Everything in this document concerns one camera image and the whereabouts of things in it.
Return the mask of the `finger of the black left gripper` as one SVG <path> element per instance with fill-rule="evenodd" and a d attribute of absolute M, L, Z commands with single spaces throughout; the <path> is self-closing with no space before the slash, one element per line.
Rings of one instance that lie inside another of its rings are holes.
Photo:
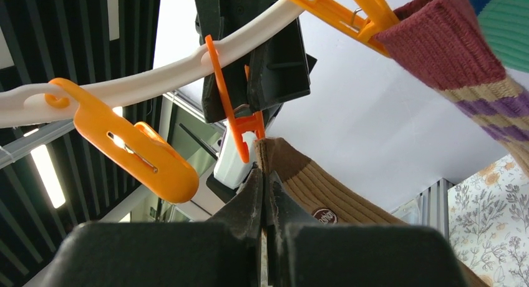
<path fill-rule="evenodd" d="M 251 53 L 247 98 L 256 112 L 310 94 L 317 59 L 306 53 L 298 18 Z"/>
<path fill-rule="evenodd" d="M 236 15 L 238 3 L 236 0 L 195 0 L 195 6 L 197 9 L 195 27 L 200 36 L 199 43 L 205 45 L 205 38 L 209 37 L 215 43 L 216 56 L 220 60 L 223 57 L 223 51 L 219 42 L 240 27 L 240 18 Z M 231 107 L 237 109 L 247 104 L 247 81 L 243 60 L 238 59 L 232 64 L 225 65 L 222 68 L 222 75 Z M 201 104 L 207 123 L 226 119 L 214 73 L 204 78 Z"/>

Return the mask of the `green and blue sock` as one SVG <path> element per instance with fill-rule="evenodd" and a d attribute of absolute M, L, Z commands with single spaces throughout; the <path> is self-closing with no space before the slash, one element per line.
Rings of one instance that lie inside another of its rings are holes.
<path fill-rule="evenodd" d="M 528 0 L 469 0 L 494 54 L 511 69 L 528 72 Z"/>

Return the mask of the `brown ribbed sock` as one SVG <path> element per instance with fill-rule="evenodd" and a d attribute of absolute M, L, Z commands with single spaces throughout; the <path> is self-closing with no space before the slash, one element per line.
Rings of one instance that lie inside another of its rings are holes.
<path fill-rule="evenodd" d="M 285 139 L 259 140 L 254 149 L 263 173 L 276 173 L 287 194 L 322 224 L 406 225 L 343 185 Z M 468 286 L 485 285 L 467 266 L 457 262 L 468 279 Z"/>

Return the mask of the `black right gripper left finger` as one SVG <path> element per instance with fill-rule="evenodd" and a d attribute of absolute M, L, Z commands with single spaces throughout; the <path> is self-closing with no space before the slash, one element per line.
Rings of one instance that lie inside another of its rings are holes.
<path fill-rule="evenodd" d="M 43 286 L 259 286 L 263 174 L 206 221 L 85 223 L 62 242 Z"/>

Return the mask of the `white round clip hanger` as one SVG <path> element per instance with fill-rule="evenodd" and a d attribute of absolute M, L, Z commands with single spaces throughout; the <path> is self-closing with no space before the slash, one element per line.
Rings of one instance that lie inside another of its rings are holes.
<path fill-rule="evenodd" d="M 304 9 L 290 0 L 277 0 L 252 21 L 215 42 L 218 61 L 225 67 L 250 53 L 292 23 Z M 1 127 L 18 127 L 73 118 L 85 100 L 97 98 L 110 107 L 127 106 L 177 90 L 213 73 L 206 46 L 189 56 L 151 71 L 77 85 L 57 78 L 26 84 L 1 93 Z"/>

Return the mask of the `maroon purple striped tan sock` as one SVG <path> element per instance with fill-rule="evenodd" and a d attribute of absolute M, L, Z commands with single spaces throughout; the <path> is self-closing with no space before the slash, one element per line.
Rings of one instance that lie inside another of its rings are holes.
<path fill-rule="evenodd" d="M 528 91 L 493 54 L 469 0 L 413 0 L 375 35 L 400 66 L 453 103 L 528 171 Z"/>

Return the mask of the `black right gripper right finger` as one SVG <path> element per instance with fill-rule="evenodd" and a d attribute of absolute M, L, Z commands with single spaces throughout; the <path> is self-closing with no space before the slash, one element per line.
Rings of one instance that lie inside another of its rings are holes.
<path fill-rule="evenodd" d="M 264 176 L 274 286 L 468 286 L 446 239 L 426 226 L 325 225 Z"/>

